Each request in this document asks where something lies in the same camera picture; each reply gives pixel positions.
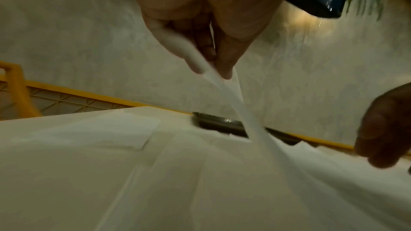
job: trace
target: floor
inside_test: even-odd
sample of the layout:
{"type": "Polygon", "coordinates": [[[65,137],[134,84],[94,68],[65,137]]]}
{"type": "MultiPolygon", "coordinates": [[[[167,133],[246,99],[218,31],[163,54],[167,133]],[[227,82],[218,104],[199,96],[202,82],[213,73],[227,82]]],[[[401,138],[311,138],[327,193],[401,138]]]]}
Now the floor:
{"type": "MultiPolygon", "coordinates": [[[[0,60],[29,80],[235,118],[154,40],[134,0],[2,0],[0,37],[0,60]]],[[[283,4],[236,66],[244,102],[268,127],[352,144],[369,103],[411,80],[410,42],[404,0],[387,0],[380,21],[283,4]]]]}

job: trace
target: white paper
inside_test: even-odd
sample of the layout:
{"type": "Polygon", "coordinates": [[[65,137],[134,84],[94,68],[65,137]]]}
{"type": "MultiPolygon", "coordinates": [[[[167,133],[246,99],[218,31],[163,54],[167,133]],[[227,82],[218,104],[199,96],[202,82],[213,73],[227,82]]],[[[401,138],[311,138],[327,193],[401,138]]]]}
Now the white paper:
{"type": "Polygon", "coordinates": [[[244,124],[245,130],[267,163],[274,169],[280,169],[292,190],[312,211],[312,216],[323,223],[323,230],[374,230],[387,231],[386,226],[365,214],[362,210],[342,199],[332,188],[315,181],[299,170],[290,158],[279,147],[281,144],[270,138],[252,113],[224,84],[218,73],[206,62],[201,53],[187,39],[169,31],[156,32],[157,39],[169,50],[189,59],[204,73],[204,77],[212,82],[221,94],[231,103],[244,124]]]}
{"type": "Polygon", "coordinates": [[[104,146],[143,148],[160,120],[113,110],[63,126],[48,128],[14,138],[18,145],[104,146]]]}

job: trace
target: concrete floor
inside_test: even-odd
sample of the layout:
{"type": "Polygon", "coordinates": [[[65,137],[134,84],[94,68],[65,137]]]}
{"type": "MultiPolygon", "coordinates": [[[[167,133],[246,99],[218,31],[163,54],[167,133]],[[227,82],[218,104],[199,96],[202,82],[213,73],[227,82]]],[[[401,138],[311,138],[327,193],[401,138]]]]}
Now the concrete floor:
{"type": "MultiPolygon", "coordinates": [[[[351,144],[369,103],[411,81],[411,7],[381,21],[318,20],[283,4],[236,66],[246,105],[266,126],[351,144]]],[[[134,0],[5,0],[0,60],[29,80],[183,111],[235,117],[201,77],[165,51],[134,0]]]]}

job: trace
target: paper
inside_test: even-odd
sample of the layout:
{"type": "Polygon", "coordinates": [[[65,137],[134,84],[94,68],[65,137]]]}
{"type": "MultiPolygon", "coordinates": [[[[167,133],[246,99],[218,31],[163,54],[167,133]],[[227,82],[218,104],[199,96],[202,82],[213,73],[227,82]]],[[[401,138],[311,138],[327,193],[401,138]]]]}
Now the paper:
{"type": "Polygon", "coordinates": [[[278,185],[290,185],[292,190],[299,195],[300,199],[312,211],[312,216],[321,220],[323,230],[389,230],[376,219],[342,199],[335,190],[315,181],[299,170],[279,147],[281,144],[270,138],[257,119],[227,88],[218,73],[206,62],[192,43],[170,31],[157,31],[155,33],[156,38],[168,50],[189,59],[191,63],[202,70],[208,81],[221,90],[221,94],[230,102],[243,122],[253,145],[258,147],[266,162],[271,164],[273,169],[279,169],[287,177],[287,183],[278,183],[278,185]]]}
{"type": "Polygon", "coordinates": [[[63,126],[48,128],[14,138],[19,145],[104,146],[143,148],[160,120],[113,110],[63,126]]]}

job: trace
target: hand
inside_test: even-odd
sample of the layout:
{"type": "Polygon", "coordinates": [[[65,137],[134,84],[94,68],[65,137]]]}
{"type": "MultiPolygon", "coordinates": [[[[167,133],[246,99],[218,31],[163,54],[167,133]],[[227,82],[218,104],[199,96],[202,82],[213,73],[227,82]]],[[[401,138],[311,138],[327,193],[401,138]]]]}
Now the hand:
{"type": "Polygon", "coordinates": [[[363,117],[355,151],[378,168],[394,166],[411,148],[411,83],[376,98],[363,117]]]}
{"type": "Polygon", "coordinates": [[[136,1],[154,37],[164,27],[178,31],[196,44],[223,78],[230,79],[238,59],[265,29],[283,0],[136,1]]]}

